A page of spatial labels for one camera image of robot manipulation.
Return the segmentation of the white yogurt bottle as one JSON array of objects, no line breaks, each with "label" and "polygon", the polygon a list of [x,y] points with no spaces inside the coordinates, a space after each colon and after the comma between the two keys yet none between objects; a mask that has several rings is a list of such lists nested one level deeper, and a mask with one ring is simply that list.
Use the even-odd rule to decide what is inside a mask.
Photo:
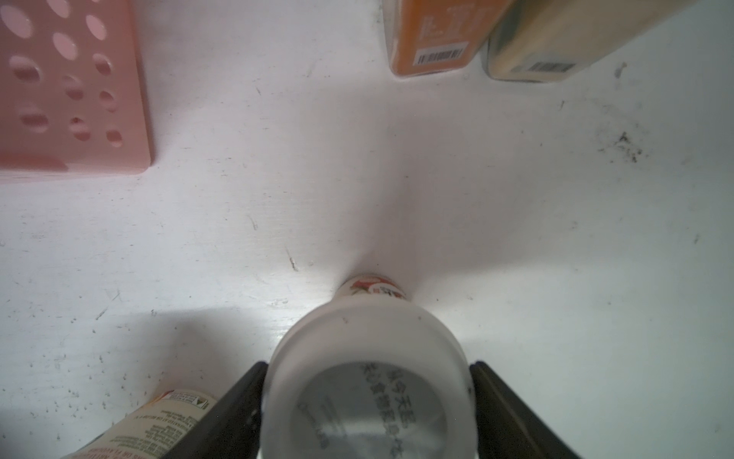
[{"label": "white yogurt bottle", "polygon": [[208,394],[172,389],[111,426],[71,458],[154,459],[163,457],[216,405]]},{"label": "white yogurt bottle", "polygon": [[273,353],[264,458],[473,458],[477,447],[462,346],[387,277],[348,280]]}]

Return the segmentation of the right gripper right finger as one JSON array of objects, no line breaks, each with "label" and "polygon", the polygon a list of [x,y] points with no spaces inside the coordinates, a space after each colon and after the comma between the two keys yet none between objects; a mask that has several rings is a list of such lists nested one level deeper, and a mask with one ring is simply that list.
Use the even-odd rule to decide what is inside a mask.
[{"label": "right gripper right finger", "polygon": [[469,372],[480,458],[579,459],[486,363],[472,363]]}]

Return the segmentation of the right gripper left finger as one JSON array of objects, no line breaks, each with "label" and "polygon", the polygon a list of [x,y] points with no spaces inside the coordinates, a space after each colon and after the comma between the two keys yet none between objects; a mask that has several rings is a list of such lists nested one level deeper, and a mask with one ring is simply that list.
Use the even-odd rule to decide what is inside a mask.
[{"label": "right gripper left finger", "polygon": [[269,365],[258,361],[163,459],[256,459]]}]

